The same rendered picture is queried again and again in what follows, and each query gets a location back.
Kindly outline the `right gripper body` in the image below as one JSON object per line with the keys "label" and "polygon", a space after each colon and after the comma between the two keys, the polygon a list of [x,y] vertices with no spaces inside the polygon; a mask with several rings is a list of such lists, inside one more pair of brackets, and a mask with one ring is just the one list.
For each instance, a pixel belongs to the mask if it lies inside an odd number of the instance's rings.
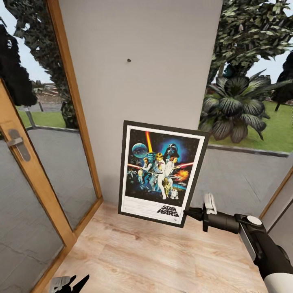
{"label": "right gripper body", "polygon": [[227,221],[226,214],[222,212],[217,212],[217,214],[207,214],[205,203],[203,204],[203,231],[208,232],[208,226],[214,227],[221,230],[226,230]]}

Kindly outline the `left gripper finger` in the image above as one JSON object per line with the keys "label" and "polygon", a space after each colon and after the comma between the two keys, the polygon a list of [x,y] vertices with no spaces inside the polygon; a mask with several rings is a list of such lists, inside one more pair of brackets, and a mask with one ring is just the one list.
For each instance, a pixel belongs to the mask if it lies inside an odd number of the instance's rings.
{"label": "left gripper finger", "polygon": [[76,275],[74,275],[73,277],[71,277],[70,282],[69,282],[66,286],[70,286],[70,284],[74,281],[74,279],[75,279],[76,277],[77,277]]}
{"label": "left gripper finger", "polygon": [[78,282],[72,290],[72,293],[79,293],[81,291],[81,289],[83,288],[83,286],[86,284],[86,282],[89,279],[89,275],[87,275],[86,277],[84,277],[80,282]]}

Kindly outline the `poster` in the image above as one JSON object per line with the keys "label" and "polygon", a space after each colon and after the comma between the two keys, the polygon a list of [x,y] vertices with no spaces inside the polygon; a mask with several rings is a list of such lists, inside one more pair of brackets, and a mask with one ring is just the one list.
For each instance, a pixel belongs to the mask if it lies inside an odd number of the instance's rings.
{"label": "poster", "polygon": [[124,120],[118,214],[183,228],[210,136]]}

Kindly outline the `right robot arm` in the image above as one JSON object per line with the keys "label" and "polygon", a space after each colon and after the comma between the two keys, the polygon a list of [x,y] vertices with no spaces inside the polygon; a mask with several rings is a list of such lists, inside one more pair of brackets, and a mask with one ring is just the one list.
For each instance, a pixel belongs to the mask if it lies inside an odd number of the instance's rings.
{"label": "right robot arm", "polygon": [[262,221],[254,216],[228,215],[217,212],[211,193],[205,194],[202,208],[189,207],[183,211],[208,226],[240,234],[251,259],[258,266],[268,293],[293,293],[293,267],[285,250],[277,246],[267,234]]}

